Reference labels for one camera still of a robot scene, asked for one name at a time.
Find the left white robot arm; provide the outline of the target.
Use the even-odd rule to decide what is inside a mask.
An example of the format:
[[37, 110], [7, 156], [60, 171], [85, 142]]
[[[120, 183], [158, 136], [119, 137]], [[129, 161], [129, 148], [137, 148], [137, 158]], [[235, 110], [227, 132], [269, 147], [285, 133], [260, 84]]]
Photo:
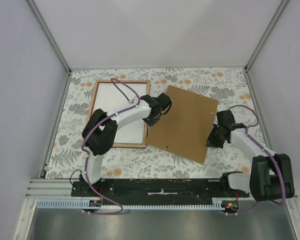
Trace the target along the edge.
[[138, 120], [149, 127], [154, 126], [162, 115], [172, 107], [170, 97], [161, 93], [158, 97], [136, 96], [126, 108], [112, 111], [95, 110], [83, 132], [82, 151], [87, 153], [81, 175], [85, 181], [82, 190], [88, 196], [95, 196], [100, 190], [101, 165], [104, 155], [113, 147], [117, 131]]

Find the wooden picture frame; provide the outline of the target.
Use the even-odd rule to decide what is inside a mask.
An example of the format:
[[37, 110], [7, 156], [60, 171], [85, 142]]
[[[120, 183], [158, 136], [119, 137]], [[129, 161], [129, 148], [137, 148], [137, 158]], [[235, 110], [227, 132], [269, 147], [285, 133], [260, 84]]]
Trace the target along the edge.
[[[87, 119], [97, 109], [110, 114], [111, 111], [125, 109], [137, 103], [137, 97], [150, 92], [148, 80], [122, 80], [121, 83], [110, 80], [97, 80], [93, 90], [92, 100]], [[120, 128], [115, 136], [115, 148], [145, 148], [148, 127], [140, 119]]]

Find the brown cardboard backing board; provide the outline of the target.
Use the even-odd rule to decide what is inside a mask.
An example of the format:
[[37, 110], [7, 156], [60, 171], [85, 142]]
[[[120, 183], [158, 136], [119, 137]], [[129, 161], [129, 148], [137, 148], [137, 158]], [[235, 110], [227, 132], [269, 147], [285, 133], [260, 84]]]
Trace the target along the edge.
[[169, 86], [166, 94], [172, 107], [151, 127], [146, 143], [203, 164], [218, 100], [175, 86]]

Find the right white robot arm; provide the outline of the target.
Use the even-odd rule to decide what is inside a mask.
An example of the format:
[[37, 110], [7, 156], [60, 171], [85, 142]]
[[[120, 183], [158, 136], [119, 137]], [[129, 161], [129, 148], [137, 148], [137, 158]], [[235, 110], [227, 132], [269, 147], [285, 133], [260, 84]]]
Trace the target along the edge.
[[223, 148], [225, 143], [237, 147], [249, 160], [249, 174], [226, 172], [222, 174], [219, 191], [225, 197], [232, 196], [237, 190], [252, 195], [257, 202], [284, 202], [294, 197], [295, 188], [291, 160], [288, 155], [276, 153], [261, 144], [248, 133], [248, 127], [236, 123], [232, 111], [219, 111], [217, 123], [206, 141], [206, 146]]

